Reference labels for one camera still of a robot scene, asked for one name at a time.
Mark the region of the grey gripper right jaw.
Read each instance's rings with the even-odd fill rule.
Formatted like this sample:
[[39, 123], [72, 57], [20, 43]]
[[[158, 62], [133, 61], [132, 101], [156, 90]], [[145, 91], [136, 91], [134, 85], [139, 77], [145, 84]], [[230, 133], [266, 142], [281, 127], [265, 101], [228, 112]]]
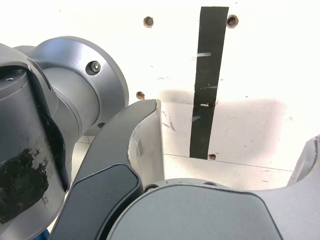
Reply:
[[320, 237], [320, 138], [298, 160], [296, 182], [244, 191], [206, 184], [168, 184], [131, 203], [109, 240], [317, 240]]

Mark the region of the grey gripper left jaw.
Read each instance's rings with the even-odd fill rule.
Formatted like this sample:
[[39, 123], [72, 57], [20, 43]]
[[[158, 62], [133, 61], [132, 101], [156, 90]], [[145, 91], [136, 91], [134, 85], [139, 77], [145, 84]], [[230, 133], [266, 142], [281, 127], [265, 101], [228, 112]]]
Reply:
[[135, 102], [90, 145], [50, 234], [52, 240], [104, 240], [122, 212], [165, 178], [161, 102]]

